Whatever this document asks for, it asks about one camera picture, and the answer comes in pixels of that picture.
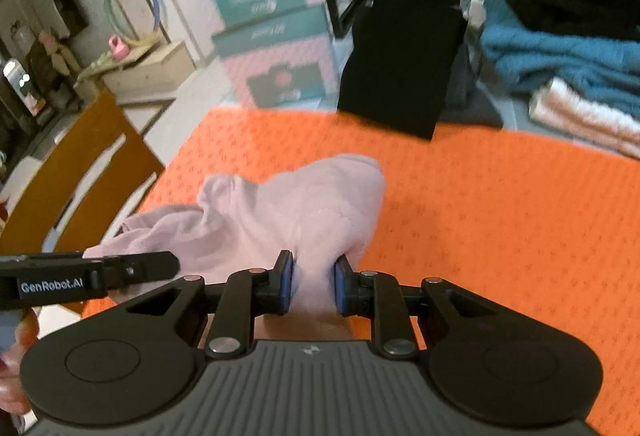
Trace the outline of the person's left hand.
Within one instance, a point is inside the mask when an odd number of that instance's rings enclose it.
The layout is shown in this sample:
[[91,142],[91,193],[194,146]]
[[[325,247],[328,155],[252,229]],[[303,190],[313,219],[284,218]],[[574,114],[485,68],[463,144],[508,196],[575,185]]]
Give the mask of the person's left hand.
[[15,343],[1,354],[1,409],[14,416],[24,416],[30,411],[20,371],[23,358],[27,350],[38,341],[38,335],[38,318],[32,309],[27,309],[15,330]]

